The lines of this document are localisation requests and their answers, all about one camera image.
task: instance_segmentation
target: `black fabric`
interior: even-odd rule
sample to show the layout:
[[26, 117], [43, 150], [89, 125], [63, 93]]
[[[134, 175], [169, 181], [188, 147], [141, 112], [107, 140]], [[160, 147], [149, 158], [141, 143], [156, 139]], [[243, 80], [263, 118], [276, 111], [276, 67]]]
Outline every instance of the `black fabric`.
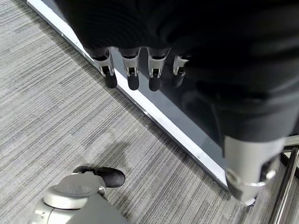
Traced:
[[[207, 133], [218, 133], [212, 138], [219, 145], [224, 135], [269, 141], [292, 131], [299, 113], [297, 1], [56, 3], [92, 57], [109, 46], [171, 48], [189, 57], [184, 83], [196, 84], [190, 97], [196, 101], [189, 100], [186, 113]], [[156, 86], [151, 79], [149, 87]]]

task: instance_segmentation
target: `silver metal cylinder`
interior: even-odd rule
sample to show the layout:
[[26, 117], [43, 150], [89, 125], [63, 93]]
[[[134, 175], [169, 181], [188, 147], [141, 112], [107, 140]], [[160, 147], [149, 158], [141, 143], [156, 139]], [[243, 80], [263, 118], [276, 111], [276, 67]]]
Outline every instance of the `silver metal cylinder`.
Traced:
[[272, 211], [270, 221], [269, 221], [270, 224], [281, 223], [281, 217], [284, 212], [285, 204], [289, 196], [289, 192], [291, 189], [298, 160], [299, 160], [299, 148], [294, 147], [286, 168], [284, 178], [282, 180], [282, 183], [278, 191], [278, 196], [276, 198], [274, 209]]

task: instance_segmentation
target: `gray carpet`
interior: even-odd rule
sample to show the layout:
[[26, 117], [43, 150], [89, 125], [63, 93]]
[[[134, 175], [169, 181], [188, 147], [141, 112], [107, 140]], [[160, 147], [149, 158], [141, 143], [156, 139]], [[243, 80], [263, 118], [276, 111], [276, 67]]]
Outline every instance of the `gray carpet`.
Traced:
[[[267, 223], [285, 167], [247, 209], [21, 1], [1, 4], [0, 223], [26, 223], [79, 165], [122, 170], [108, 200], [131, 223]], [[299, 181], [285, 223], [299, 223]]]

